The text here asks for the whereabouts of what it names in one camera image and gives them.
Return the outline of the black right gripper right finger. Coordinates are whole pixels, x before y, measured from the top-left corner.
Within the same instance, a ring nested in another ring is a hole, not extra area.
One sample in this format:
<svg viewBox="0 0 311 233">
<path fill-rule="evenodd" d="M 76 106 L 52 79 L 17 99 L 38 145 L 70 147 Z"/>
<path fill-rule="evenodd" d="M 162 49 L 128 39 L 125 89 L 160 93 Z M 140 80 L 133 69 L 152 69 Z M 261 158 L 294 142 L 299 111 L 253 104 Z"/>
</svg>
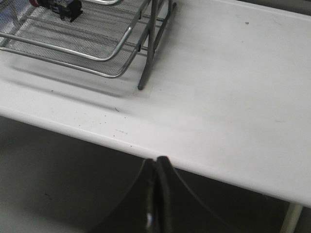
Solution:
<svg viewBox="0 0 311 233">
<path fill-rule="evenodd" d="M 156 160 L 161 233 L 239 233 L 207 207 L 189 188 L 166 156 Z"/>
</svg>

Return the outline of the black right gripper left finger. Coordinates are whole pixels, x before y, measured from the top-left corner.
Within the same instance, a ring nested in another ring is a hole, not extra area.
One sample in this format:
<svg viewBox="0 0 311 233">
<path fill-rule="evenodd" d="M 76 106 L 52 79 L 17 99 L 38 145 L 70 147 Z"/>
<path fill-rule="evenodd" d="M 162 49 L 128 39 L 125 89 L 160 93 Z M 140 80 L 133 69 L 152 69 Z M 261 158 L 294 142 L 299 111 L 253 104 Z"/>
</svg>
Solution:
<svg viewBox="0 0 311 233">
<path fill-rule="evenodd" d="M 143 161 L 132 187 L 116 208 L 92 233 L 153 233 L 155 232 L 155 163 Z"/>
</svg>

